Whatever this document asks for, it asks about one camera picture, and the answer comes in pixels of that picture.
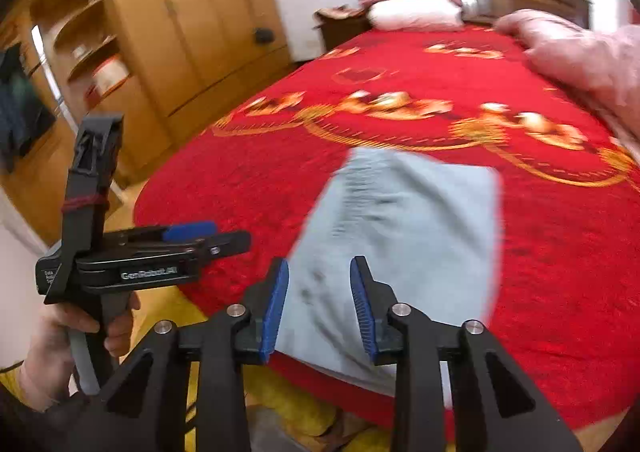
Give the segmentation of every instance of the wooden shelf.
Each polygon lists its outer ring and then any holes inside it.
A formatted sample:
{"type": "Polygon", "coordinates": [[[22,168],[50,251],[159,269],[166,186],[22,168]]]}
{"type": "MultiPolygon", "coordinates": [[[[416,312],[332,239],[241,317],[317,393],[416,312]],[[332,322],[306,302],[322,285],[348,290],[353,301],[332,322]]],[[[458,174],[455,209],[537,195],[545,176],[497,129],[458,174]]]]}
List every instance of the wooden shelf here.
{"type": "Polygon", "coordinates": [[[57,32],[56,36],[53,38],[53,46],[57,47],[61,42],[63,42],[66,38],[69,38],[75,30],[78,29],[78,26],[82,24],[84,20],[90,18],[92,13],[104,11],[104,0],[92,0],[86,6],[81,9],[78,9],[69,15],[62,27],[57,32]]]}
{"type": "Polygon", "coordinates": [[[80,74],[84,72],[84,70],[95,63],[100,56],[106,51],[116,40],[118,37],[116,35],[109,35],[105,40],[97,47],[85,53],[82,58],[80,58],[76,64],[71,67],[69,71],[69,76],[66,78],[67,82],[71,82],[76,79],[80,74]]]}

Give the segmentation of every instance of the red blanket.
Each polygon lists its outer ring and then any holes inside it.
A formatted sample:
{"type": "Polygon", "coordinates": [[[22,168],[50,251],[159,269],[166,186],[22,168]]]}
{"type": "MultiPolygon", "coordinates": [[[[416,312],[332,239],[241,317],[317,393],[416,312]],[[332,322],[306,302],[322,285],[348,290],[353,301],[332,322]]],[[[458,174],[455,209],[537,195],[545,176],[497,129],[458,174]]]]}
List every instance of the red blanket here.
{"type": "MultiPolygon", "coordinates": [[[[478,27],[372,31],[191,141],[150,179],[134,218],[251,231],[248,254],[182,288],[210,314],[289,253],[350,147],[495,167],[504,241],[490,329],[578,427],[622,410],[640,390],[640,171],[609,136],[534,74],[511,38],[478,27]]],[[[278,353],[271,365],[324,400],[391,424],[390,398],[278,353]]]]}

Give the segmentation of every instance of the pink comforter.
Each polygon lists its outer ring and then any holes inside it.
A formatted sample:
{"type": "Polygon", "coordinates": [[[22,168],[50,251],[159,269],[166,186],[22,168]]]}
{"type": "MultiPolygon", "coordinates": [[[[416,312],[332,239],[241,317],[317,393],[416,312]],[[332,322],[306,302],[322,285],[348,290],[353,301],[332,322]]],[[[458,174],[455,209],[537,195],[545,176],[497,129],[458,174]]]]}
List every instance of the pink comforter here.
{"type": "Polygon", "coordinates": [[[527,9],[500,18],[494,28],[529,47],[538,72],[586,91],[640,137],[640,26],[596,33],[527,9]]]}

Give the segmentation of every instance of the nightstand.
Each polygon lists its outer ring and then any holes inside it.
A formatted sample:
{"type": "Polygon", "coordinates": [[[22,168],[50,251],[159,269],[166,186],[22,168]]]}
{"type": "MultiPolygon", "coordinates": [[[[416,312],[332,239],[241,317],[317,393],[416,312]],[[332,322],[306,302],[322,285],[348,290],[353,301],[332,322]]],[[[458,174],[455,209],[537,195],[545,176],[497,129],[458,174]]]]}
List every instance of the nightstand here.
{"type": "Polygon", "coordinates": [[[314,16],[320,22],[317,28],[322,33],[324,47],[326,47],[327,51],[331,51],[347,40],[351,40],[360,33],[371,29],[371,24],[366,15],[343,19],[332,19],[319,13],[315,13],[314,16]]]}

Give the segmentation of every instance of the silver bolt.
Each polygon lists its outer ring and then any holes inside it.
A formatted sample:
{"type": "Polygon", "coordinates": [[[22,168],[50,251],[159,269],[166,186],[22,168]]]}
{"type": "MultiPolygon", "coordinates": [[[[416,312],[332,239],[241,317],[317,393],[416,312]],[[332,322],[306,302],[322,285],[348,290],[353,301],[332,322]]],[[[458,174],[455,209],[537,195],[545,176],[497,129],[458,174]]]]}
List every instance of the silver bolt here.
{"type": "Polygon", "coordinates": [[[169,331],[171,331],[172,327],[173,327],[173,324],[171,323],[170,320],[161,320],[159,322],[156,322],[156,325],[154,326],[154,331],[159,335],[164,335],[169,331]]]}
{"type": "Polygon", "coordinates": [[[465,329],[472,335],[479,335],[484,331],[484,326],[482,325],[482,322],[479,322],[478,320],[467,320],[465,322],[465,329]]]}
{"type": "Polygon", "coordinates": [[[230,317],[241,317],[246,313],[246,308],[242,304],[231,304],[226,308],[226,314],[230,317]]]}
{"type": "Polygon", "coordinates": [[[391,308],[396,315],[399,317],[406,317],[409,313],[411,313],[411,306],[409,304],[394,304],[391,308]]]}

